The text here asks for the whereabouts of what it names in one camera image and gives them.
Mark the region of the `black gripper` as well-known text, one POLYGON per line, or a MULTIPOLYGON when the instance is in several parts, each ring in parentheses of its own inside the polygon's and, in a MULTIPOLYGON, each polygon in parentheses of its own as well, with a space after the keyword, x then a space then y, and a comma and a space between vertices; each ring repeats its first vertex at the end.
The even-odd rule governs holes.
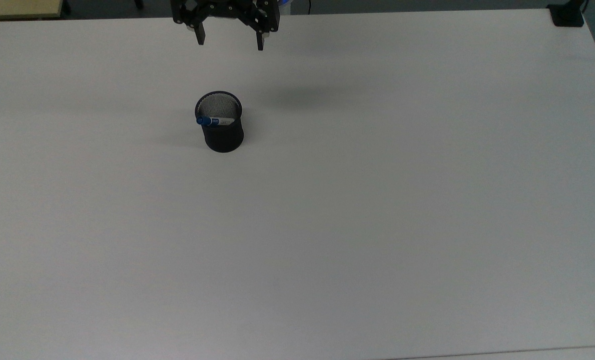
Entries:
POLYGON ((256 32, 257 48, 263 51, 267 34, 277 32, 280 23, 276 0, 173 0, 172 18, 194 32, 197 43, 204 45, 207 18, 238 19, 256 32))

